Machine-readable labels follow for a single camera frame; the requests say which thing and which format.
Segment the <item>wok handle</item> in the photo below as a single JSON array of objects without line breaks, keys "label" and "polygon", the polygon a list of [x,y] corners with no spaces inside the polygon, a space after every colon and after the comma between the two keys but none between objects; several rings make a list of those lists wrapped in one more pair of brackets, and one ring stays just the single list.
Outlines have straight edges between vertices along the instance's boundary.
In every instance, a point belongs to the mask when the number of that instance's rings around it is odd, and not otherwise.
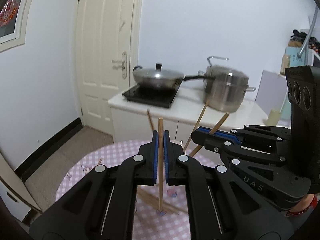
[{"label": "wok handle", "polygon": [[211,76],[206,76],[206,75],[203,75],[203,76],[199,76],[199,75],[198,76],[185,76],[183,81],[188,81],[188,80],[192,80],[192,79],[212,79],[212,80],[215,80],[216,77],[215,76],[211,77]]}]

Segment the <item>red decoration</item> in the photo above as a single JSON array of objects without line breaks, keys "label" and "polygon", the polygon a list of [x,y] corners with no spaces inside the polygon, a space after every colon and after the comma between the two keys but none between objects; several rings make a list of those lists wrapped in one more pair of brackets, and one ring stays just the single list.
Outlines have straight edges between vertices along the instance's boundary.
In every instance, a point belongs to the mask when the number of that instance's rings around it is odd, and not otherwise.
[{"label": "red decoration", "polygon": [[314,196],[312,202],[310,203],[310,205],[306,209],[304,209],[304,210],[302,210],[300,212],[290,212],[290,211],[288,211],[286,213],[286,216],[287,217],[296,217],[296,216],[301,215],[304,212],[306,212],[310,207],[316,208],[317,204],[318,204],[317,197]]},{"label": "red decoration", "polygon": [[8,0],[0,12],[0,27],[8,25],[17,13],[18,9],[19,4],[16,0]]}]

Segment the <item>metal pole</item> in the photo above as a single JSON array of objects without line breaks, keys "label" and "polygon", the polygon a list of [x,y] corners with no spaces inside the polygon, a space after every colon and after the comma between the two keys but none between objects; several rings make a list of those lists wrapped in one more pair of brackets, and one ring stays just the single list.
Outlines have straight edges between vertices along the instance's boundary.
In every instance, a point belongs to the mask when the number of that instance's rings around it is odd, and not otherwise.
[{"label": "metal pole", "polygon": [[303,45],[301,47],[301,50],[297,53],[297,57],[298,58],[302,57],[302,54],[304,53],[304,51],[306,50],[307,46],[309,45],[309,40],[310,40],[311,34],[312,34],[313,29],[315,28],[315,25],[316,25],[317,16],[318,16],[318,10],[319,10],[319,8],[318,8],[318,6],[316,6],[315,15],[313,17],[313,20],[312,20],[308,35],[306,36],[306,39],[304,40],[304,43],[303,43]]}]

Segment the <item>black baseboard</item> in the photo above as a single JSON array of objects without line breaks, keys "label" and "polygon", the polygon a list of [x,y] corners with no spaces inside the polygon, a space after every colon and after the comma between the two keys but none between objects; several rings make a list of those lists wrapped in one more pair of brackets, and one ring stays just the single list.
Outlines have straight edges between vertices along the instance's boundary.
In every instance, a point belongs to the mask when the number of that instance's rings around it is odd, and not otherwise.
[{"label": "black baseboard", "polygon": [[41,145],[14,171],[25,182],[42,163],[44,163],[56,150],[66,143],[72,136],[82,129],[80,118],[75,119],[60,132]]}]

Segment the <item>white cabinet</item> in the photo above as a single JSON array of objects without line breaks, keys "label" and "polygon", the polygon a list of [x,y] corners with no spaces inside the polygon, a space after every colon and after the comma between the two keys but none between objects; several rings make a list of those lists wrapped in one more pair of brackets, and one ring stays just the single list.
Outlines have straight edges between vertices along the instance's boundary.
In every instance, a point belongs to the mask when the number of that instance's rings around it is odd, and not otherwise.
[{"label": "white cabinet", "polygon": [[[137,114],[129,111],[111,108],[114,126],[114,142],[128,141],[134,139],[151,140],[152,133],[147,113]],[[153,116],[153,124],[158,130],[158,117]],[[164,130],[169,130],[170,139],[176,137],[178,121],[164,119]]]},{"label": "white cabinet", "polygon": [[23,221],[31,208],[18,199],[3,183],[0,181],[0,196],[7,209],[19,221]]},{"label": "white cabinet", "polygon": [[[186,124],[183,122],[178,123],[178,130],[177,130],[177,136],[176,136],[176,141],[183,141],[183,143],[186,143],[192,130],[193,130],[194,125]],[[192,140],[189,143],[188,148],[189,149],[194,149],[197,146]],[[201,150],[197,153],[201,154],[204,157],[210,159],[213,161],[215,164],[223,164],[223,162],[220,160],[220,154],[217,154],[212,151],[206,150],[204,147],[201,148]]]}]

